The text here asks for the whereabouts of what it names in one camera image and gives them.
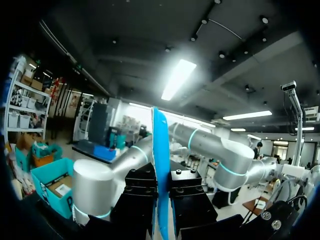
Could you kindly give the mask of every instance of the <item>teal storage box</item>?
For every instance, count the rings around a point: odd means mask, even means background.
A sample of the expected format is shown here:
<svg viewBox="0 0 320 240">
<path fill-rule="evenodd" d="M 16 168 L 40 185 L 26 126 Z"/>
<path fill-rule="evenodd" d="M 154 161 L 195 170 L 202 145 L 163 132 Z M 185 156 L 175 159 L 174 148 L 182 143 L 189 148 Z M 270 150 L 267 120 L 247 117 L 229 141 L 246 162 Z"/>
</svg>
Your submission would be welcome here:
<svg viewBox="0 0 320 240">
<path fill-rule="evenodd" d="M 31 152 L 29 151 L 27 156 L 19 150 L 19 148 L 15 147 L 15 159 L 16 164 L 26 173 L 30 171 L 30 159 L 31 159 Z"/>
<path fill-rule="evenodd" d="M 74 161 L 66 157 L 31 170 L 37 194 L 66 219 L 72 216 L 72 188 L 58 197 L 48 187 L 66 176 L 73 177 L 73 174 Z"/>
</svg>

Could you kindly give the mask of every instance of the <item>orange box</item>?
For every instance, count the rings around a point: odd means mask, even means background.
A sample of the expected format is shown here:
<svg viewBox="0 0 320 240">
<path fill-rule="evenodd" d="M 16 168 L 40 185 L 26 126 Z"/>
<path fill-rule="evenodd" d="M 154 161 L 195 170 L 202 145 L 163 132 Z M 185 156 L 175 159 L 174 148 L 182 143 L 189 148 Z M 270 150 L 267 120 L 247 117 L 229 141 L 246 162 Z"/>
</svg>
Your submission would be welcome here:
<svg viewBox="0 0 320 240">
<path fill-rule="evenodd" d="M 35 155 L 32 155 L 32 157 L 33 157 L 34 165 L 36 167 L 41 167 L 43 165 L 52 163 L 54 161 L 54 155 L 53 154 L 48 155 L 48 156 L 44 156 L 44 157 L 41 157 L 41 158 L 38 158 Z"/>
</svg>

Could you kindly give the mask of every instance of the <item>person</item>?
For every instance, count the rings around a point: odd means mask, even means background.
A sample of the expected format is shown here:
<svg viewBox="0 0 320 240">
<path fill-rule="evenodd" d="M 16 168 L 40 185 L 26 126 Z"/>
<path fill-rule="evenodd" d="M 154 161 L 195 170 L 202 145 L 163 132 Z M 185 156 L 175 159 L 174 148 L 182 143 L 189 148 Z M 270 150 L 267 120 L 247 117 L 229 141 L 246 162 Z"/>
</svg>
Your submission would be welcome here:
<svg viewBox="0 0 320 240">
<path fill-rule="evenodd" d="M 254 151 L 254 158 L 253 159 L 258 159 L 258 156 L 259 156 L 259 152 L 260 152 L 260 149 L 262 148 L 262 142 L 258 142 L 256 144 L 256 147 L 253 149 Z"/>
</svg>

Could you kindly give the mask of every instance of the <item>fluorescent light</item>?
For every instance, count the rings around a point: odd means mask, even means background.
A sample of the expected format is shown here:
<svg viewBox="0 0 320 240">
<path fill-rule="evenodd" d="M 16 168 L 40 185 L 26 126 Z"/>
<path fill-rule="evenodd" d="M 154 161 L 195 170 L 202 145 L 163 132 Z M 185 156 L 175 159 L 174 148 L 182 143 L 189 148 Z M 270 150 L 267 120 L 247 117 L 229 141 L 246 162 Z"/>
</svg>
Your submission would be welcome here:
<svg viewBox="0 0 320 240">
<path fill-rule="evenodd" d="M 296 138 L 295 140 L 297 141 L 298 139 Z M 305 142 L 305 139 L 302 138 L 302 139 L 301 139 L 301 142 L 304 143 L 304 142 Z"/>
<path fill-rule="evenodd" d="M 233 132 L 245 132 L 246 131 L 244 128 L 231 128 L 230 130 Z"/>
<path fill-rule="evenodd" d="M 303 128 L 302 128 L 302 131 L 312 131 L 312 130 L 315 130 L 315 127 L 314 127 L 314 126 L 303 127 Z"/>
<path fill-rule="evenodd" d="M 179 88 L 188 79 L 192 71 L 196 68 L 196 64 L 181 59 L 173 70 L 173 73 L 162 93 L 161 99 L 170 101 Z"/>
<path fill-rule="evenodd" d="M 260 137 L 253 136 L 253 135 L 251 135 L 251 134 L 248 134 L 248 137 L 249 137 L 249 138 L 252 138 L 252 139 L 261 140 L 261 138 L 260 138 Z"/>
<path fill-rule="evenodd" d="M 132 103 L 132 102 L 129 102 L 129 105 L 135 106 L 135 107 L 138 107 L 138 108 L 141 108 L 141 109 L 148 109 L 148 110 L 151 109 L 151 107 L 149 107 L 149 106 L 143 106 L 143 105 Z"/>
<path fill-rule="evenodd" d="M 50 76 L 49 76 L 48 74 L 46 74 L 44 71 L 43 71 L 43 74 L 46 75 L 46 76 L 48 76 L 48 77 L 50 78 Z"/>
<path fill-rule="evenodd" d="M 258 111 L 252 113 L 245 113 L 233 116 L 224 116 L 224 120 L 235 120 L 235 119 L 247 119 L 247 118 L 255 118 L 255 117 L 262 117 L 262 116 L 269 116 L 272 115 L 271 111 Z"/>
<path fill-rule="evenodd" d="M 76 94 L 81 94 L 81 92 L 79 92 L 79 91 L 71 91 L 72 93 L 76 93 Z M 93 95 L 92 94 L 89 94 L 89 93 L 83 93 L 82 95 L 87 95 L 87 96 L 92 96 L 93 97 Z"/>
<path fill-rule="evenodd" d="M 36 69 L 37 67 L 31 63 L 29 63 L 29 66 L 33 67 L 34 69 Z"/>
</svg>

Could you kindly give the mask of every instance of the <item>blue plastic object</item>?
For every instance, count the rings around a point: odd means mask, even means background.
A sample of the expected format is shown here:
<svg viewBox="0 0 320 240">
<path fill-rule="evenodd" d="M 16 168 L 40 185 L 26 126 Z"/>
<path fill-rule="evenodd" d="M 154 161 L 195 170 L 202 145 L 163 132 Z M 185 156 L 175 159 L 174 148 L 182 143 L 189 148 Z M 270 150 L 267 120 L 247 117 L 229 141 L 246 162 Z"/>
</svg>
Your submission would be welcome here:
<svg viewBox="0 0 320 240">
<path fill-rule="evenodd" d="M 110 149 L 106 146 L 95 146 L 93 149 L 93 155 L 96 157 L 105 160 L 107 162 L 111 162 L 116 157 L 116 150 Z"/>
<path fill-rule="evenodd" d="M 158 224 L 162 238 L 168 240 L 168 175 L 170 173 L 169 133 L 167 119 L 156 107 L 152 109 L 152 123 L 152 151 L 159 194 L 157 211 Z"/>
<path fill-rule="evenodd" d="M 31 170 L 36 193 L 66 219 L 72 216 L 72 189 L 63 197 L 56 196 L 45 185 L 68 173 L 74 175 L 74 161 L 62 158 Z"/>
</svg>

